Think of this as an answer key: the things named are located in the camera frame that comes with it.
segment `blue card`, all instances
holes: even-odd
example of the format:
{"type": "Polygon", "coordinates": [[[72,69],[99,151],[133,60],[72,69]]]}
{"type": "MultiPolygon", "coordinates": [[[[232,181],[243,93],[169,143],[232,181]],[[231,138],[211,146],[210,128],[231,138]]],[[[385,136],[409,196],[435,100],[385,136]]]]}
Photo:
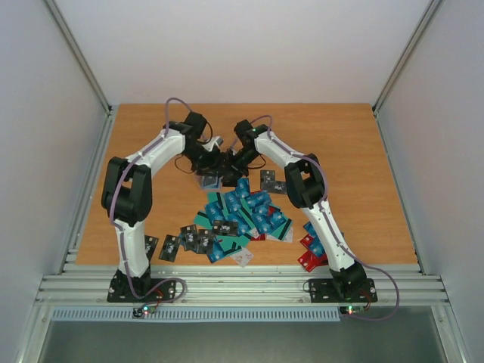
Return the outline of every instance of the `blue card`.
{"type": "Polygon", "coordinates": [[[281,227],[285,222],[287,221],[287,218],[284,217],[284,214],[276,210],[269,216],[269,223],[272,225],[272,230],[278,229],[281,227]]]}
{"type": "Polygon", "coordinates": [[[308,245],[308,250],[319,259],[324,255],[323,244],[317,237],[308,245]]]}
{"type": "Polygon", "coordinates": [[[313,238],[316,238],[318,235],[316,234],[316,230],[315,228],[312,226],[311,222],[307,222],[303,228],[306,230],[306,232],[308,232],[308,234],[313,237],[313,238]]]}
{"type": "Polygon", "coordinates": [[[205,212],[211,225],[213,225],[214,221],[225,221],[225,217],[222,214],[222,210],[219,208],[218,202],[212,202],[205,205],[205,212]]]}
{"type": "Polygon", "coordinates": [[[224,198],[225,204],[227,205],[227,209],[230,213],[235,213],[242,208],[242,204],[240,203],[239,197],[235,191],[225,193],[224,198]]]}
{"type": "Polygon", "coordinates": [[[240,178],[237,181],[237,187],[235,187],[235,192],[239,198],[245,198],[250,195],[250,184],[248,178],[240,178]]]}
{"type": "Polygon", "coordinates": [[[254,225],[256,225],[257,231],[260,234],[271,233],[273,230],[268,217],[264,216],[263,214],[252,214],[252,220],[254,221],[254,225]]]}
{"type": "Polygon", "coordinates": [[[260,206],[253,208],[252,213],[263,214],[264,216],[267,216],[269,213],[269,203],[264,203],[264,204],[261,204],[260,206]]]}
{"type": "Polygon", "coordinates": [[[238,223],[237,236],[241,236],[242,234],[246,234],[248,231],[250,231],[249,225],[237,213],[231,213],[231,214],[229,214],[227,216],[227,220],[238,223]]]}
{"type": "Polygon", "coordinates": [[[249,208],[255,208],[261,204],[271,202],[271,197],[267,191],[260,191],[245,197],[245,201],[249,208]]]}

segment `black cable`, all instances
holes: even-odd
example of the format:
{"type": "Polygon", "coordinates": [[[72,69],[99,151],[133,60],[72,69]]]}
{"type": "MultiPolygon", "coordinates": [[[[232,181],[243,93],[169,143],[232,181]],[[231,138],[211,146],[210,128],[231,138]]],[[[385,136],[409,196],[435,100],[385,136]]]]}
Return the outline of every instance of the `black cable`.
{"type": "Polygon", "coordinates": [[[206,124],[209,126],[209,129],[210,129],[210,137],[207,141],[197,141],[201,145],[207,145],[209,142],[211,142],[212,137],[213,137],[212,125],[210,125],[210,123],[208,121],[206,122],[206,124]]]}
{"type": "Polygon", "coordinates": [[[261,158],[262,160],[264,160],[264,163],[263,163],[261,166],[254,166],[253,168],[251,168],[251,167],[249,167],[249,166],[248,166],[247,168],[248,168],[249,170],[257,170],[257,169],[262,169],[262,168],[263,168],[263,167],[264,167],[264,166],[267,164],[267,162],[265,161],[264,157],[263,157],[261,154],[260,154],[259,156],[260,156],[260,158],[261,158]]]}
{"type": "Polygon", "coordinates": [[[183,155],[179,155],[176,159],[175,159],[175,168],[180,170],[181,172],[184,172],[185,174],[193,174],[194,173],[194,170],[192,170],[191,172],[186,172],[184,171],[183,169],[180,169],[180,167],[178,166],[178,164],[176,163],[178,160],[180,160],[181,158],[183,157],[183,155]]]}

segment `red card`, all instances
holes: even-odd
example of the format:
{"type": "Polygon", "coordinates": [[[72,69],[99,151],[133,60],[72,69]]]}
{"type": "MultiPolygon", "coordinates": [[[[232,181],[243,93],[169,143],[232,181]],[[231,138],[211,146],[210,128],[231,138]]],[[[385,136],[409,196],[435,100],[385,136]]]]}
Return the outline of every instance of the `red card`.
{"type": "Polygon", "coordinates": [[[297,260],[307,272],[311,272],[312,270],[314,270],[318,266],[326,266],[327,265],[326,253],[320,259],[318,259],[318,257],[313,255],[311,253],[311,251],[306,251],[297,260]]]}
{"type": "Polygon", "coordinates": [[[311,242],[314,240],[313,237],[311,237],[309,234],[307,234],[302,240],[300,240],[299,242],[309,250],[309,244],[311,244],[311,242]]]}

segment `black card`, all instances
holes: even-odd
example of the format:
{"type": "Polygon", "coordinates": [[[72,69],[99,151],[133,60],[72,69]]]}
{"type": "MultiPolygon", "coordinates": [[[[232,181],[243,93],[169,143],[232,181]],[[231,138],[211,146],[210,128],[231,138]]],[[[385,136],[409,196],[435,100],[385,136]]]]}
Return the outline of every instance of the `black card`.
{"type": "Polygon", "coordinates": [[[213,221],[212,232],[220,236],[237,236],[239,224],[232,221],[213,221]]]}
{"type": "Polygon", "coordinates": [[[165,243],[161,247],[161,253],[159,259],[168,262],[174,262],[178,248],[180,247],[180,237],[167,234],[165,237],[165,243]]]}
{"type": "Polygon", "coordinates": [[[285,181],[270,181],[265,184],[265,189],[269,193],[287,194],[285,181]]]}
{"type": "Polygon", "coordinates": [[[197,254],[211,255],[213,252],[213,243],[215,242],[215,235],[208,229],[200,229],[198,231],[197,254]]]}
{"type": "Polygon", "coordinates": [[[185,251],[194,251],[197,252],[197,226],[196,225],[187,225],[185,227],[180,228],[181,235],[184,239],[183,248],[185,251]]]}
{"type": "Polygon", "coordinates": [[[153,257],[159,240],[160,239],[156,237],[144,236],[144,252],[146,253],[148,261],[151,261],[151,257],[153,257]]]}
{"type": "Polygon", "coordinates": [[[268,182],[275,182],[275,170],[260,171],[260,188],[265,190],[268,182]]]}

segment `card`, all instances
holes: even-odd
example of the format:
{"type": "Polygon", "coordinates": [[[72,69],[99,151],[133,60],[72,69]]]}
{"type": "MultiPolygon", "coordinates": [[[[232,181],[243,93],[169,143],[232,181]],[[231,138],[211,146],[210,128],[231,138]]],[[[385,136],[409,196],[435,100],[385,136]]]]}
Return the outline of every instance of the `card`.
{"type": "Polygon", "coordinates": [[[287,218],[284,217],[284,214],[278,210],[272,213],[268,218],[269,223],[271,223],[272,230],[278,229],[287,221],[287,218]]]}
{"type": "MultiPolygon", "coordinates": [[[[289,244],[291,244],[293,242],[293,236],[294,236],[294,228],[291,226],[289,228],[289,231],[287,231],[286,237],[284,237],[284,239],[280,241],[288,242],[289,244]]],[[[265,238],[267,240],[279,240],[276,237],[274,237],[272,234],[267,234],[265,238]]]]}
{"type": "Polygon", "coordinates": [[[242,247],[247,247],[252,236],[248,233],[240,237],[232,236],[216,236],[216,240],[219,242],[220,247],[226,255],[234,253],[240,250],[242,247]]]}
{"type": "Polygon", "coordinates": [[[241,251],[234,253],[230,256],[240,267],[245,267],[253,259],[254,254],[247,248],[243,248],[241,251]]]}
{"type": "Polygon", "coordinates": [[[237,181],[237,187],[235,187],[235,192],[239,198],[245,198],[250,194],[250,184],[248,178],[240,178],[237,181]]]}
{"type": "Polygon", "coordinates": [[[213,243],[215,242],[215,235],[208,229],[200,229],[198,231],[197,251],[198,255],[210,255],[213,252],[213,243]]]}
{"type": "Polygon", "coordinates": [[[198,233],[196,225],[187,225],[180,228],[181,235],[185,242],[183,248],[185,251],[197,251],[198,233]]]}
{"type": "Polygon", "coordinates": [[[238,226],[237,226],[237,236],[241,236],[242,234],[246,234],[250,230],[249,225],[237,213],[229,214],[227,216],[227,220],[231,221],[231,222],[237,222],[237,224],[238,224],[238,226]]]}
{"type": "Polygon", "coordinates": [[[178,249],[180,247],[180,238],[167,234],[163,247],[161,247],[161,253],[159,259],[168,262],[174,262],[178,249]]]}
{"type": "Polygon", "coordinates": [[[227,209],[230,213],[235,213],[242,208],[242,204],[240,203],[239,197],[235,191],[225,193],[224,198],[225,204],[227,205],[227,209]]]}
{"type": "Polygon", "coordinates": [[[267,190],[269,193],[287,194],[285,181],[269,181],[266,182],[263,186],[263,189],[267,190]]]}
{"type": "Polygon", "coordinates": [[[210,220],[208,219],[208,216],[203,210],[199,210],[197,215],[194,218],[194,224],[195,225],[201,225],[202,227],[211,230],[212,229],[212,223],[210,223],[210,220]]]}
{"type": "Polygon", "coordinates": [[[151,261],[154,251],[157,248],[159,238],[144,236],[144,252],[148,261],[151,261]]]}
{"type": "Polygon", "coordinates": [[[275,182],[275,170],[260,171],[260,188],[264,190],[267,182],[275,182]]]}
{"type": "Polygon", "coordinates": [[[310,234],[307,234],[302,240],[299,242],[309,250],[309,245],[311,242],[314,240],[314,237],[312,237],[310,234]]]}
{"type": "Polygon", "coordinates": [[[273,212],[275,212],[276,210],[278,211],[281,211],[281,209],[277,208],[275,205],[273,204],[269,204],[269,211],[268,211],[268,216],[270,216],[273,212]]]}
{"type": "Polygon", "coordinates": [[[213,221],[212,232],[221,236],[237,236],[238,223],[233,221],[213,221]]]}
{"type": "Polygon", "coordinates": [[[207,254],[210,263],[215,263],[225,257],[224,250],[220,247],[219,242],[216,240],[213,242],[212,253],[207,254]]]}
{"type": "Polygon", "coordinates": [[[239,210],[239,216],[241,216],[244,219],[244,221],[249,225],[250,229],[255,228],[256,225],[254,225],[252,215],[249,213],[249,209],[247,209],[247,204],[245,203],[245,200],[242,199],[241,202],[242,202],[242,208],[240,208],[239,210]]]}
{"type": "Polygon", "coordinates": [[[269,203],[264,203],[252,209],[252,213],[263,214],[267,216],[269,214],[269,203]]]}
{"type": "Polygon", "coordinates": [[[256,225],[257,231],[262,233],[270,233],[272,231],[271,223],[267,216],[263,214],[252,214],[254,225],[256,225]]]}
{"type": "Polygon", "coordinates": [[[265,240],[265,233],[259,234],[257,228],[251,229],[249,233],[252,235],[250,240],[265,240]]]}
{"type": "Polygon", "coordinates": [[[327,265],[326,254],[324,254],[320,259],[318,259],[315,255],[311,253],[311,251],[306,251],[301,257],[298,258],[297,261],[307,272],[311,272],[318,266],[327,265]]]}
{"type": "Polygon", "coordinates": [[[311,222],[307,222],[303,228],[306,230],[306,232],[308,232],[308,234],[311,236],[311,237],[317,237],[318,235],[316,234],[316,230],[315,228],[312,226],[311,222]]]}
{"type": "Polygon", "coordinates": [[[255,194],[251,194],[248,197],[245,197],[244,200],[246,201],[248,207],[253,209],[264,203],[270,203],[271,197],[269,196],[269,193],[267,191],[260,191],[255,194]]]}
{"type": "Polygon", "coordinates": [[[209,219],[210,224],[213,225],[214,221],[224,221],[225,216],[222,213],[222,208],[219,206],[219,202],[214,201],[205,205],[206,217],[209,219]]]}
{"type": "Polygon", "coordinates": [[[293,225],[293,220],[288,218],[286,222],[278,229],[271,232],[271,235],[276,237],[278,240],[284,240],[286,238],[287,232],[289,232],[290,227],[293,225]]]}

